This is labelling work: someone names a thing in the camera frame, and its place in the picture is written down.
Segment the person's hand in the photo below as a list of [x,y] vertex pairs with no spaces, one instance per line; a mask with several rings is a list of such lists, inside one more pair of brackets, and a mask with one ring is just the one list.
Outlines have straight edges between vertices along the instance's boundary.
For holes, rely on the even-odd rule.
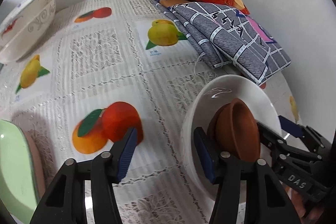
[[299,192],[287,185],[285,186],[285,191],[294,205],[301,223],[318,223],[318,220],[324,212],[324,207],[312,207],[312,204],[304,200]]

